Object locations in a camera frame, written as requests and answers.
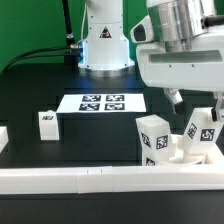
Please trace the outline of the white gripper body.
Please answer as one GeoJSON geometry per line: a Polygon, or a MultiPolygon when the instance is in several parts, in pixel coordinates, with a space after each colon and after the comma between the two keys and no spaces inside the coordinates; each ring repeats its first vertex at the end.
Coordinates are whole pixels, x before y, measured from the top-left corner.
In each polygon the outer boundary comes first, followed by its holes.
{"type": "Polygon", "coordinates": [[[137,61],[149,87],[224,92],[224,33],[194,38],[192,50],[166,53],[156,43],[137,47],[137,61]]]}

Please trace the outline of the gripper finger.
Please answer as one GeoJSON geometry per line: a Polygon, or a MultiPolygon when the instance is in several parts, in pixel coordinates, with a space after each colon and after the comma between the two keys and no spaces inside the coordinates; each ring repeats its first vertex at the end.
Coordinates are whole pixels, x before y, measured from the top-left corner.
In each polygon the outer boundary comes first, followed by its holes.
{"type": "Polygon", "coordinates": [[[185,102],[178,89],[165,88],[164,94],[171,103],[173,112],[178,115],[185,113],[185,102]]]}
{"type": "Polygon", "coordinates": [[[224,92],[215,92],[216,106],[211,110],[212,119],[216,122],[224,122],[224,92]]]}

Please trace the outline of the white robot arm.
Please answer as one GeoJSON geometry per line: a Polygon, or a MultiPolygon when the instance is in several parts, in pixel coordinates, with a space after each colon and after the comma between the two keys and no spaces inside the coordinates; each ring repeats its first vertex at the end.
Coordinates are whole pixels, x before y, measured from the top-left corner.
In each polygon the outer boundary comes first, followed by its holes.
{"type": "Polygon", "coordinates": [[[214,94],[224,122],[224,15],[214,0],[146,0],[147,15],[123,34],[123,0],[86,0],[88,35],[79,66],[94,72],[137,65],[144,83],[164,90],[177,114],[183,90],[214,94]]]}

